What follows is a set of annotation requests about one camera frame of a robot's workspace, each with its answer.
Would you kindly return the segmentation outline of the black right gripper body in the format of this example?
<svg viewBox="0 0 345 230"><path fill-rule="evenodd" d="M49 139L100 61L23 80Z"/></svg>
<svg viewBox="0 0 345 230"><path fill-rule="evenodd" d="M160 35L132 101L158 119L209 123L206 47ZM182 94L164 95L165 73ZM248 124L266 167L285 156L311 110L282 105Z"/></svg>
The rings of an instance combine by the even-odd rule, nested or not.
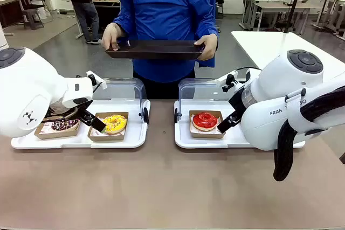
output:
<svg viewBox="0 0 345 230"><path fill-rule="evenodd" d="M246 107L242 101L242 92L244 87L238 89L234 95L229 99L229 104L232 106L234 111L230 114L231 117L240 119L246 110Z"/></svg>

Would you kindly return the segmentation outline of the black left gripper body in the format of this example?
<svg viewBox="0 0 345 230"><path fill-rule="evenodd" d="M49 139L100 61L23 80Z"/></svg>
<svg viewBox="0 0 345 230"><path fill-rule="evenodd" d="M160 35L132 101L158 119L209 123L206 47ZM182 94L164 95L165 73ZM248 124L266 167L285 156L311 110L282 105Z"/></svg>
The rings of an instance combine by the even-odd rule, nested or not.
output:
<svg viewBox="0 0 345 230"><path fill-rule="evenodd" d="M96 121L96 117L84 105L77 106L77 119L87 126L93 126Z"/></svg>

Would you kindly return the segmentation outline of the person's left hand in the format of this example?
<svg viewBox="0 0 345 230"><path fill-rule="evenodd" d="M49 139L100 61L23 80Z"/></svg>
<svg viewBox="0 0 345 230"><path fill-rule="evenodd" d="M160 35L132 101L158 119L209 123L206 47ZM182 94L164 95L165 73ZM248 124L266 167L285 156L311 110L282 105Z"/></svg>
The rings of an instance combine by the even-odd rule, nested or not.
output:
<svg viewBox="0 0 345 230"><path fill-rule="evenodd" d="M204 45L203 52L198 57L198 60L205 61L212 59L216 53L216 48L218 45L218 37L216 34L212 33L209 35L202 36L199 40L194 42L195 46Z"/></svg>

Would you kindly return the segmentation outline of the person's right hand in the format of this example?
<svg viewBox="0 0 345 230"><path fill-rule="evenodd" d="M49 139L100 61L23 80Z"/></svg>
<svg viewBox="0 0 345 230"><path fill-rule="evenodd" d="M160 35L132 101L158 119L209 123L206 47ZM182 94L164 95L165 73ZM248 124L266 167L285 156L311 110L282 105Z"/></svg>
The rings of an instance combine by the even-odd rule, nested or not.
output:
<svg viewBox="0 0 345 230"><path fill-rule="evenodd" d="M106 26L102 36L102 46L105 50L112 49L117 51L119 45L117 42L118 38L126 37L127 33L117 23L110 23Z"/></svg>

